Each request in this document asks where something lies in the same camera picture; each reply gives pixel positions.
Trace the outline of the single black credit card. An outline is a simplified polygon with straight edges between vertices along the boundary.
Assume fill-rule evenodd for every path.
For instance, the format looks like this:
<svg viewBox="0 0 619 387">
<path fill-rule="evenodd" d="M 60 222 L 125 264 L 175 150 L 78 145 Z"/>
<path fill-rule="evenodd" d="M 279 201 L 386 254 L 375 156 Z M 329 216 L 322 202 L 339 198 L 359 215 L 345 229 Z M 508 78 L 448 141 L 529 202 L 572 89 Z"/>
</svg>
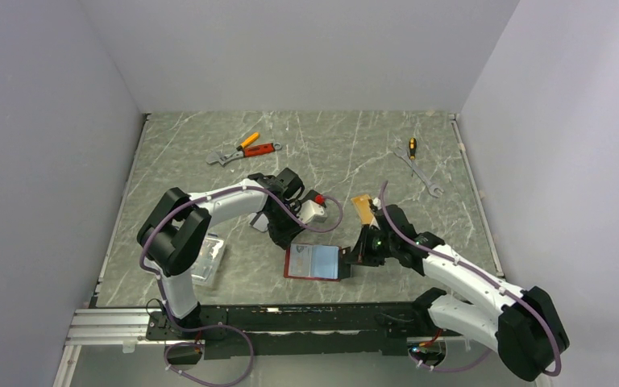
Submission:
<svg viewBox="0 0 619 387">
<path fill-rule="evenodd" d="M 351 277 L 351 264 L 347 261 L 350 255 L 350 248 L 343 248 L 339 250 L 338 257 L 338 280 L 342 281 Z"/>
</svg>

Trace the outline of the silver credit card stack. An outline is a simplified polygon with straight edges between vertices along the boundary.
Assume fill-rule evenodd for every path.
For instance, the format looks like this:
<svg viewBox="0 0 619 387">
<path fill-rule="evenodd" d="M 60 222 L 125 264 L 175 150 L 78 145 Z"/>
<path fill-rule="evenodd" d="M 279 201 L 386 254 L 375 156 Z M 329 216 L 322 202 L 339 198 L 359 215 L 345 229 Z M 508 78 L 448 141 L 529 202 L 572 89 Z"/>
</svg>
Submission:
<svg viewBox="0 0 619 387">
<path fill-rule="evenodd" d="M 248 216 L 249 225 L 259 231 L 259 232 L 267 232 L 268 231 L 268 218 L 263 213 L 254 213 Z"/>
</svg>

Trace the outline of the red leather card holder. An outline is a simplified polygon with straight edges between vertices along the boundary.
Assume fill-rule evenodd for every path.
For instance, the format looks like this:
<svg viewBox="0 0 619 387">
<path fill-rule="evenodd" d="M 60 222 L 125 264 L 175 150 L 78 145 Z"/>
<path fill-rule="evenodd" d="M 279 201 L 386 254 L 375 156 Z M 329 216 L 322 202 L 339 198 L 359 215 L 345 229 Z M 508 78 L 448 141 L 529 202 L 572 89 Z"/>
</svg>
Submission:
<svg viewBox="0 0 619 387">
<path fill-rule="evenodd" d="M 285 253 L 284 277 L 310 281 L 339 281 L 337 246 L 292 243 Z"/>
</svg>

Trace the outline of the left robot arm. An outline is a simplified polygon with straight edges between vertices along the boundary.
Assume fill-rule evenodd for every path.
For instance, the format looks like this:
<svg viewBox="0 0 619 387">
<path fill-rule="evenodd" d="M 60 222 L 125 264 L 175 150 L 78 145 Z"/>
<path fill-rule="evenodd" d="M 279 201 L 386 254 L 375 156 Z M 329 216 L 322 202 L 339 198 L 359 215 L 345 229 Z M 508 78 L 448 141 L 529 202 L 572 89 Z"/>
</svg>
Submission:
<svg viewBox="0 0 619 387">
<path fill-rule="evenodd" d="M 179 188 L 165 192 L 140 228 L 141 266 L 159 276 L 166 301 L 168 329 L 178 338 L 200 327 L 201 306 L 190 274 L 209 228 L 249 214 L 267 219 L 267 233 L 283 249 L 304 229 L 302 208 L 316 203 L 319 192 L 306 189 L 291 169 L 278 175 L 255 173 L 235 185 L 189 196 Z"/>
</svg>

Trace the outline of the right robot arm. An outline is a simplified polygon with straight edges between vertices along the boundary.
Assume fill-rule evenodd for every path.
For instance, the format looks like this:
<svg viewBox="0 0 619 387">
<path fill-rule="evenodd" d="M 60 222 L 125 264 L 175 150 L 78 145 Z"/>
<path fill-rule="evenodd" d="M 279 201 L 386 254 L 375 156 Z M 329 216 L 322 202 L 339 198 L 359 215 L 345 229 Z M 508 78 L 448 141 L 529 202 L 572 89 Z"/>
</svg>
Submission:
<svg viewBox="0 0 619 387">
<path fill-rule="evenodd" d="M 427 290 L 412 303 L 416 331 L 430 335 L 441 328 L 476 341 L 524 381 L 560 374 L 570 341 L 547 291 L 493 276 L 438 236 L 416 232 L 396 205 L 374 199 L 368 210 L 373 220 L 362 227 L 347 255 L 349 264 L 378 267 L 394 259 L 445 286 Z"/>
</svg>

